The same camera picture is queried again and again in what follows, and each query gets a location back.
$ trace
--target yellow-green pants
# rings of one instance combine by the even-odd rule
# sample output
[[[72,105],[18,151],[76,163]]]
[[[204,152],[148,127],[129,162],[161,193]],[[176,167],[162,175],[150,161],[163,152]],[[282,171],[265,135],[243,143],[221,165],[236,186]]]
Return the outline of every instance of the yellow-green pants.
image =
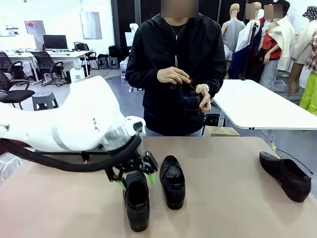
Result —
[[[309,75],[307,86],[299,106],[317,116],[317,73],[311,72]]]

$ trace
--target mannequin hand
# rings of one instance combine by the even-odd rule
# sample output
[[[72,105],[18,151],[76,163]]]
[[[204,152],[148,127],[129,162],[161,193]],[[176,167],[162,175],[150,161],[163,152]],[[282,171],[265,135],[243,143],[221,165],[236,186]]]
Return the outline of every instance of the mannequin hand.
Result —
[[[210,102],[210,94],[207,91],[206,85],[198,84],[196,86],[196,93],[201,93],[204,97],[199,104],[200,111],[202,113],[209,112],[211,110],[211,102]]]
[[[160,69],[157,78],[161,83],[172,83],[174,85],[177,83],[183,84],[183,82],[190,83],[189,75],[175,67]]]
[[[268,63],[270,56],[271,56],[271,54],[269,52],[267,52],[267,54],[264,56],[264,61],[263,61],[264,65],[266,65]]]

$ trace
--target shorts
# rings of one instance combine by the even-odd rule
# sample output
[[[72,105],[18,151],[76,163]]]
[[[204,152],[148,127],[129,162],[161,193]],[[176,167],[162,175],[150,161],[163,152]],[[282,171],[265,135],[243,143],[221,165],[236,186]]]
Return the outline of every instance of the shorts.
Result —
[[[229,49],[228,46],[223,45],[224,47],[224,54],[226,56],[226,60],[227,61],[232,61],[232,55],[233,55],[233,51]]]

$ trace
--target silver cross necklace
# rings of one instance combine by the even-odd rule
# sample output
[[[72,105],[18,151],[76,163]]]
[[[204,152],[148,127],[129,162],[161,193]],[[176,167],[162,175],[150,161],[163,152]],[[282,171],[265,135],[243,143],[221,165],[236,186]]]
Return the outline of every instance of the silver cross necklace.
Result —
[[[184,28],[185,28],[186,25],[187,25],[187,23],[183,26],[183,28],[180,30],[180,32],[179,32],[178,34],[176,34],[175,31],[174,31],[174,29],[173,29],[173,27],[171,26],[171,24],[169,24],[169,26],[171,27],[171,29],[172,29],[172,31],[173,31],[173,33],[174,33],[174,35],[175,35],[175,39],[176,39],[176,40],[177,40],[179,34],[184,30]]]

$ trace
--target chair backrest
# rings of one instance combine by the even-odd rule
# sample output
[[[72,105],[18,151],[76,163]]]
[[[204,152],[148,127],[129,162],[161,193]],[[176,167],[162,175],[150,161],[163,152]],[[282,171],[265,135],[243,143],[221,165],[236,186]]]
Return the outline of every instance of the chair backrest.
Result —
[[[76,44],[77,48],[80,50],[80,51],[88,51],[89,50],[89,47],[87,44],[84,44],[84,43],[81,43],[81,44]]]
[[[54,65],[54,61],[52,60],[49,53],[46,51],[39,51],[39,52],[31,52],[36,61],[38,62],[38,66],[40,69],[50,69]]]
[[[0,52],[0,69],[7,71],[12,65],[12,62],[5,52]]]
[[[5,73],[0,70],[0,89],[8,92],[12,86],[13,84],[11,81],[8,79]]]

